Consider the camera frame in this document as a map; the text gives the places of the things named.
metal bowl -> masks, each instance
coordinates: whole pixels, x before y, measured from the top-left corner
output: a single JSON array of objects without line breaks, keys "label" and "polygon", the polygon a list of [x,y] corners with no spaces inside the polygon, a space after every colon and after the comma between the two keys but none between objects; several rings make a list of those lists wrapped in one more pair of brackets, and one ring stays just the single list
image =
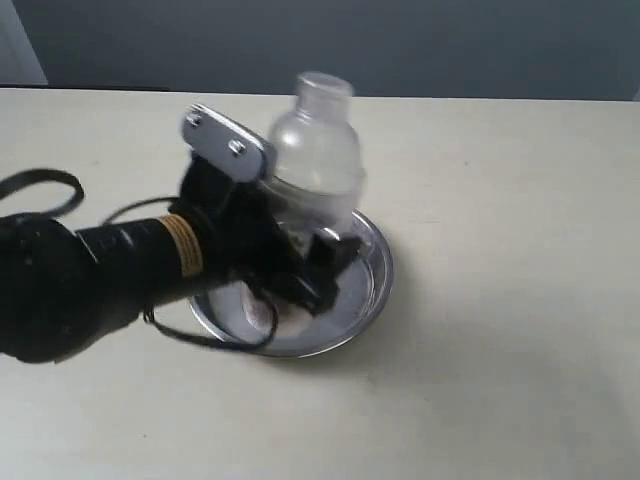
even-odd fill
[{"label": "metal bowl", "polygon": [[[332,310],[294,336],[276,335],[260,355],[302,358],[344,345],[362,333],[384,308],[393,283],[393,259],[387,241],[362,213],[353,212],[351,233],[363,242],[359,257],[340,276],[340,294]],[[257,342],[264,331],[250,321],[246,288],[237,283],[192,297],[190,306],[212,335],[227,341]]]}]

white wall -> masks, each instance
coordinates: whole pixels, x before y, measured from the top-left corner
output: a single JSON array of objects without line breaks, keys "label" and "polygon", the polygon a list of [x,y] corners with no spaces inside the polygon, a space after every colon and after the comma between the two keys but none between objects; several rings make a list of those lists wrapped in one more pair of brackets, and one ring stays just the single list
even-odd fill
[{"label": "white wall", "polygon": [[0,85],[2,84],[47,84],[47,78],[11,0],[0,0]]}]

clear plastic bottle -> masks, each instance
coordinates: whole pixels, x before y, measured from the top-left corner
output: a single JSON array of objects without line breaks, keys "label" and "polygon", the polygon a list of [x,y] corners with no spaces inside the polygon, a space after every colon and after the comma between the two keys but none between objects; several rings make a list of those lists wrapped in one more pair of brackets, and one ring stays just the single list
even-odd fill
[{"label": "clear plastic bottle", "polygon": [[318,72],[298,76],[295,109],[271,127],[278,152],[266,183],[278,220],[291,231],[349,229],[365,181],[360,142],[347,114],[353,87]]}]

screw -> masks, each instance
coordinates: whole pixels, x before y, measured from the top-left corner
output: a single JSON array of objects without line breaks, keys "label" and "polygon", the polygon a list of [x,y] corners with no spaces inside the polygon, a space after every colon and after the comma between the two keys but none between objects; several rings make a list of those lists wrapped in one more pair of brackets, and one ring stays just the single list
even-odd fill
[{"label": "screw", "polygon": [[239,157],[244,153],[246,149],[247,149],[246,145],[242,143],[240,140],[229,141],[229,150],[231,150],[231,153],[233,154],[234,157]]},{"label": "screw", "polygon": [[200,126],[200,123],[202,122],[202,115],[200,115],[198,112],[190,112],[187,113],[185,120],[189,122],[189,125],[191,125],[192,128],[198,128],[198,126]]}]

gray wall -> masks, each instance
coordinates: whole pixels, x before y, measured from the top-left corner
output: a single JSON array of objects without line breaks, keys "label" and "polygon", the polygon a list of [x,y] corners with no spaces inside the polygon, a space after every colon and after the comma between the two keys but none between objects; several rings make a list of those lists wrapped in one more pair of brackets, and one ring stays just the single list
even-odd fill
[{"label": "gray wall", "polygon": [[53,85],[631,99],[639,0],[14,0]]}]

